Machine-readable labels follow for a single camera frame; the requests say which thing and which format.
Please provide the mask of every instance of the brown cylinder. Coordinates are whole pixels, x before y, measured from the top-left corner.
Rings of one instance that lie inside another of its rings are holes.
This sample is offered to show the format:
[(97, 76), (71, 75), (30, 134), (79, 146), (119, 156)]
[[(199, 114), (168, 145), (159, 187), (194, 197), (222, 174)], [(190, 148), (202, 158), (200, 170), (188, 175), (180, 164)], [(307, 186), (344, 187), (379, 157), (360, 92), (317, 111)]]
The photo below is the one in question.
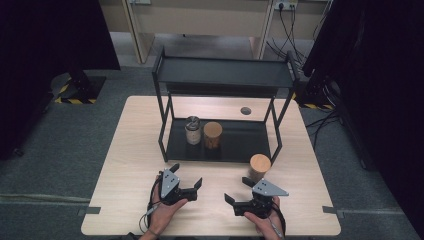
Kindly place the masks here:
[(203, 127), (203, 133), (206, 148), (215, 149), (219, 147), (222, 134), (221, 124), (217, 122), (208, 122)]
[(250, 158), (249, 178), (259, 182), (271, 168), (271, 161), (263, 154), (255, 154)]

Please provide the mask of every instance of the black curtain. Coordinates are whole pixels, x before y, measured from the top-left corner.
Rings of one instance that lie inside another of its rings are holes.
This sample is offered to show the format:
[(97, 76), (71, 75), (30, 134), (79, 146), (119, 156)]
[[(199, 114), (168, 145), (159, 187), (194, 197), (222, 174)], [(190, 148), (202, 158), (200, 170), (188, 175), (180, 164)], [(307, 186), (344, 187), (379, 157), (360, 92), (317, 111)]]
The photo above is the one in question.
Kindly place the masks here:
[(0, 1), (0, 159), (51, 99), (51, 80), (84, 69), (120, 69), (98, 1)]
[(424, 2), (355, 4), (334, 1), (305, 64), (307, 89), (337, 83), (354, 135), (424, 239)]

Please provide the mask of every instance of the black shelf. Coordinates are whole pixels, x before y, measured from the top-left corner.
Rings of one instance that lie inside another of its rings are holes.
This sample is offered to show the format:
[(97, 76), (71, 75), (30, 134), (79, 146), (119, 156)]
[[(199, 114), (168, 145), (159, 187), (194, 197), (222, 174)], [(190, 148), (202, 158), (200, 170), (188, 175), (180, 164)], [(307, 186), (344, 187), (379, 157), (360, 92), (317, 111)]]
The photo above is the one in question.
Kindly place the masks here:
[[(172, 159), (248, 163), (253, 155), (260, 153), (268, 156), (271, 163), (274, 163), (282, 148), (278, 129), (300, 79), (291, 52), (284, 61), (263, 61), (166, 56), (165, 49), (162, 48), (153, 66), (152, 76), (162, 118), (158, 142), (165, 162)], [(274, 99), (280, 88), (289, 89), (289, 93), (283, 108), (277, 114)], [(165, 107), (162, 103), (164, 90), (168, 94)], [(174, 116), (173, 95), (269, 98), (270, 103), (262, 121), (201, 119), (202, 124), (219, 122), (224, 129), (220, 148), (210, 150), (204, 147), (203, 136), (197, 145), (187, 143), (186, 119)], [(165, 148), (163, 136), (169, 114), (172, 117), (171, 130)], [(269, 148), (266, 129), (269, 117), (274, 123), (277, 140), (273, 154)]]
[(220, 147), (210, 150), (202, 141), (191, 145), (186, 141), (186, 119), (174, 119), (169, 134), (166, 154), (169, 159), (189, 161), (240, 162), (248, 163), (257, 153), (271, 158), (266, 126), (262, 121), (236, 121), (202, 119), (201, 128), (210, 122), (221, 124), (224, 129)]

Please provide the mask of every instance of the electrical outlet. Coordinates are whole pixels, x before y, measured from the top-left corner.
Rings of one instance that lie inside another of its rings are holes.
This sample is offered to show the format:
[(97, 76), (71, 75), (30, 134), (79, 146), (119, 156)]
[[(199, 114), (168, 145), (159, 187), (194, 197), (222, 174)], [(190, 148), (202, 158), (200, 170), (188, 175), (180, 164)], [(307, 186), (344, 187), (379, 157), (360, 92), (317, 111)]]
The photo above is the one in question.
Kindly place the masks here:
[(274, 9), (280, 11), (280, 4), (283, 4), (283, 11), (292, 11), (297, 8), (297, 0), (277, 0)]

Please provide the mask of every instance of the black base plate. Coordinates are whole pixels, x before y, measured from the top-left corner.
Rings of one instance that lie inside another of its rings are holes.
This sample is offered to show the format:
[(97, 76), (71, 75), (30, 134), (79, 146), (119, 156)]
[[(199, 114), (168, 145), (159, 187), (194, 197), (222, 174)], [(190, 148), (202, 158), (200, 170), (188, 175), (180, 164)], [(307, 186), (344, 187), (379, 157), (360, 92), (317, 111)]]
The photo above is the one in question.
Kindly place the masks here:
[(56, 102), (72, 104), (95, 103), (106, 81), (106, 77), (89, 76), (88, 80), (90, 81), (90, 90), (88, 92), (81, 92), (75, 87), (72, 79), (69, 79), (59, 93)]

